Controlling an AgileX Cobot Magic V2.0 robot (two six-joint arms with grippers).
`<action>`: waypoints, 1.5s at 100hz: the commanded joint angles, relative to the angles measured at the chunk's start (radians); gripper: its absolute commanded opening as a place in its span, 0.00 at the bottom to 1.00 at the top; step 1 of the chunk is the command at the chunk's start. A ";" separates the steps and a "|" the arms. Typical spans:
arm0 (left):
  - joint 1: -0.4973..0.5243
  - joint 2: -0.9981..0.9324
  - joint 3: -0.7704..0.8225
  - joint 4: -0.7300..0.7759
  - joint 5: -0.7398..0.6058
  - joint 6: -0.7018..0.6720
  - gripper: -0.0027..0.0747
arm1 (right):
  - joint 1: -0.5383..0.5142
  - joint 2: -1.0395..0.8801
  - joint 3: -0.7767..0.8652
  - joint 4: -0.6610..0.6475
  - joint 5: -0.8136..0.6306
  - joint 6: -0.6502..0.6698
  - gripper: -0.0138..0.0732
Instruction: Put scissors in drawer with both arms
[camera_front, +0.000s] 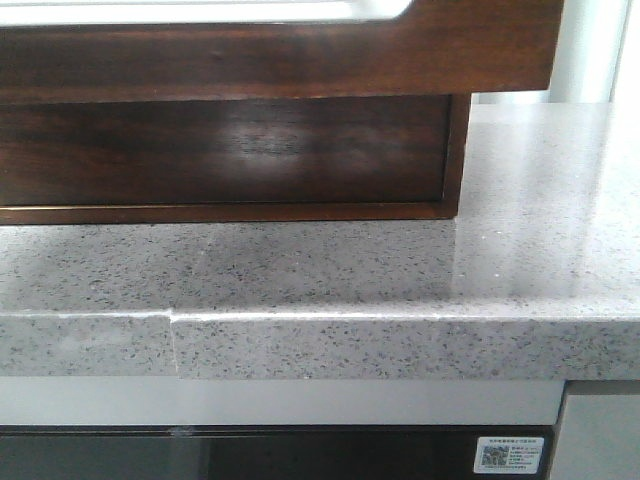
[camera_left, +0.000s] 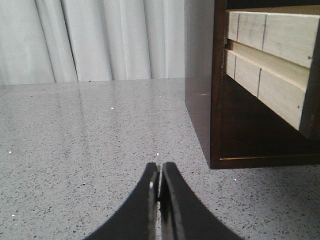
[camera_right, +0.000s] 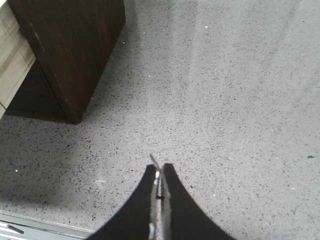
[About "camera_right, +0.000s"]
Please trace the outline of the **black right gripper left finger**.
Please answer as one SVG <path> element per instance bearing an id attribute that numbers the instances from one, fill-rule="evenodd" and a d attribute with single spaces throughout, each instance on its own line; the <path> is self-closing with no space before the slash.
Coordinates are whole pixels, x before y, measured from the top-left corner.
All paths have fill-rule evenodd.
<path id="1" fill-rule="evenodd" d="M 157 235 L 157 200 L 160 167 L 152 154 L 152 164 L 125 204 L 89 240 L 154 240 Z"/>

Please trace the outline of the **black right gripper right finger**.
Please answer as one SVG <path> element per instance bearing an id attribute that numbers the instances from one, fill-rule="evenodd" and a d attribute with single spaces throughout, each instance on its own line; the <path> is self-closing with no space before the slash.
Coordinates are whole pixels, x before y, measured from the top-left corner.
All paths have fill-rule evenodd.
<path id="1" fill-rule="evenodd" d="M 161 169 L 161 222 L 164 240 L 232 240 L 197 205 L 170 163 Z"/>

